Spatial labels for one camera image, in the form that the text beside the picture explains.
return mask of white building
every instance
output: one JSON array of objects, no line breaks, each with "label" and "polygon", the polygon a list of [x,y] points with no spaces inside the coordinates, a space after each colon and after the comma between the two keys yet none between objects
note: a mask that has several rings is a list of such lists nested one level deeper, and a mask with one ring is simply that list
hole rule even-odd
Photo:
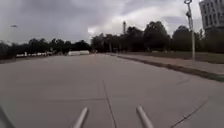
[{"label": "white building", "polygon": [[203,0],[199,5],[205,30],[212,27],[224,29],[224,0]]}]

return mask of sidewalk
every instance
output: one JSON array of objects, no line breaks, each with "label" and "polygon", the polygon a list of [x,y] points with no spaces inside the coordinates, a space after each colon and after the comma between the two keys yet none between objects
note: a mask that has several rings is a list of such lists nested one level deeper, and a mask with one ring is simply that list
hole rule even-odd
[{"label": "sidewalk", "polygon": [[140,61],[154,66],[165,67],[184,73],[198,75],[204,78],[224,82],[224,64],[208,62],[161,58],[143,55],[110,54],[119,58]]}]

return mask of lamp post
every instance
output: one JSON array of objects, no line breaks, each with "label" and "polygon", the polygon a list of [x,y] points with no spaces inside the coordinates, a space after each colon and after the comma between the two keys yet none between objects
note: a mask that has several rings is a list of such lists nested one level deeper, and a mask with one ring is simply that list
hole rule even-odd
[{"label": "lamp post", "polygon": [[11,34],[12,34],[12,35],[11,35],[11,36],[12,36],[12,40],[11,40],[11,41],[12,41],[13,43],[16,43],[16,39],[15,39],[15,38],[16,38],[16,34],[17,34],[16,31],[17,31],[17,29],[18,29],[18,25],[11,25],[10,27],[12,28],[12,32],[11,32]]},{"label": "lamp post", "polygon": [[186,16],[189,21],[189,28],[191,30],[191,38],[192,38],[192,59],[195,60],[195,35],[194,35],[194,23],[192,18],[192,11],[190,4],[192,3],[192,0],[184,0],[184,3],[187,4],[188,12],[186,13]]}]

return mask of cloudy sky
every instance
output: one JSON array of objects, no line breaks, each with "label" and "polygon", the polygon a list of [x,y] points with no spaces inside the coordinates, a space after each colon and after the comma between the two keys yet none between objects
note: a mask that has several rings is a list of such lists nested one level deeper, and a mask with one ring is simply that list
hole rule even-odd
[{"label": "cloudy sky", "polygon": [[[196,30],[202,28],[198,3],[192,3]],[[102,32],[120,34],[124,20],[142,30],[150,21],[160,20],[172,34],[188,24],[186,11],[183,0],[0,0],[0,40],[89,41]]]}]

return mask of road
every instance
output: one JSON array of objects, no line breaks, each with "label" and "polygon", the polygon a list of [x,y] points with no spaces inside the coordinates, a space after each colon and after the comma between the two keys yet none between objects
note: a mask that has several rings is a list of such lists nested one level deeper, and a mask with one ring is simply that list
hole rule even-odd
[{"label": "road", "polygon": [[0,65],[0,105],[16,128],[71,128],[84,107],[84,128],[142,128],[138,105],[155,128],[220,128],[223,97],[222,83],[108,55]]}]

